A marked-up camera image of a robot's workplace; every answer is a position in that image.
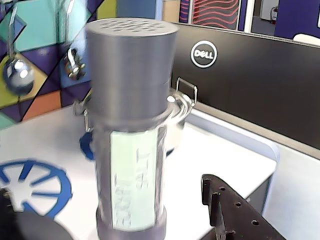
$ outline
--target metal bracket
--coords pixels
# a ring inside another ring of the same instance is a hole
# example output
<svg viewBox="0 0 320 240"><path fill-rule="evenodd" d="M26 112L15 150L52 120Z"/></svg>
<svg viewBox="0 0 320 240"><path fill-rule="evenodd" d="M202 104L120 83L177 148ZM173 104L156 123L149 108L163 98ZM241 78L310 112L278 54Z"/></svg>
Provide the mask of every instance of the metal bracket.
<svg viewBox="0 0 320 240"><path fill-rule="evenodd" d="M214 227L201 240L286 240L219 177L204 174L201 185L202 204Z"/></svg>
<svg viewBox="0 0 320 240"><path fill-rule="evenodd" d="M26 240L17 223L17 215L11 202L11 194L5 189L0 189L0 239Z"/></svg>

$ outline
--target pot handle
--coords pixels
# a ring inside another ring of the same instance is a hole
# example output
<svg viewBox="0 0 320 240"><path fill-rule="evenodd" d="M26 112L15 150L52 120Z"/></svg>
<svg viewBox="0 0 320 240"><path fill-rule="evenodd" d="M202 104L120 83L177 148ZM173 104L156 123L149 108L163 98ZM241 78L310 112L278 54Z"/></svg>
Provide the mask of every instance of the pot handle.
<svg viewBox="0 0 320 240"><path fill-rule="evenodd" d="M196 85L193 85L192 83L184 80L183 78L181 77L178 77L176 79L176 82L175 82L175 90L178 92L179 91L179 83L182 82L184 83L185 85L187 85L188 87L192 88L193 89L193 105L195 105L197 103L197 100L198 100L198 88Z"/></svg>
<svg viewBox="0 0 320 240"><path fill-rule="evenodd" d="M90 126L89 114L88 114L88 110L85 108L85 101L82 101L82 102L75 101L72 105L72 108L73 108L73 114L75 116L83 115L85 132L86 133L92 132L94 127Z"/></svg>

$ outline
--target blue circle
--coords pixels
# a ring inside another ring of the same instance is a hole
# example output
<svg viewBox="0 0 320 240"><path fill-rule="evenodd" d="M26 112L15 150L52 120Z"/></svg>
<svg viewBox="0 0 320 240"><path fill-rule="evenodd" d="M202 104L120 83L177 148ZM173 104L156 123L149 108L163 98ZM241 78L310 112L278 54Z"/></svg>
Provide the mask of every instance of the blue circle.
<svg viewBox="0 0 320 240"><path fill-rule="evenodd" d="M5 185L8 185L11 180L10 178L5 174L4 169L7 167L12 166L19 166L23 165L22 171L20 173L20 176L18 178L19 182L24 182L29 175L29 172L33 167L40 167L45 170L49 170L49 173L37 180L34 180L30 183L30 187L36 186L38 184L41 184L43 182L46 182L54 177L56 177L61 185L60 192L32 192L31 196L41 196L41 197L47 197L47 198L56 198L57 201L55 205L44 215L51 219L54 219L55 216L67 205L68 201L72 198L72 187L71 182L69 178L67 177L66 172L63 169L60 169L54 165L44 163L37 161L35 159L21 159L21 160L15 160L10 161L7 163L3 163L0 165L0 180L4 182ZM29 203L28 201L24 201L22 203L23 211L26 212L33 212L36 214L39 214Z"/></svg>

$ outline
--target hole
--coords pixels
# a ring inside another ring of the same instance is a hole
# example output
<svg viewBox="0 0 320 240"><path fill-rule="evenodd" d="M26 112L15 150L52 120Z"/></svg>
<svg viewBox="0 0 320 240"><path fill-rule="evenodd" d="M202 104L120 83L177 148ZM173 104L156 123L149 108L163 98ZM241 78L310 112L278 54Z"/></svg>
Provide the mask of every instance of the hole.
<svg viewBox="0 0 320 240"><path fill-rule="evenodd" d="M251 221L251 224L252 224L252 225L255 225L255 226L258 226L258 225L259 225L259 222L254 219L254 220Z"/></svg>

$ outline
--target metal ball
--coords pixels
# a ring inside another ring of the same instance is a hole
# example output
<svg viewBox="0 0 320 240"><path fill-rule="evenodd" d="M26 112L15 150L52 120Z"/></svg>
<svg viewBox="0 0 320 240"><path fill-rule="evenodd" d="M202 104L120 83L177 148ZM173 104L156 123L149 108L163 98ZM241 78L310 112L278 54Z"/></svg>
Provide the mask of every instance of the metal ball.
<svg viewBox="0 0 320 240"><path fill-rule="evenodd" d="M17 96L29 94L35 84L34 70L19 58L6 61L3 78L8 90Z"/></svg>

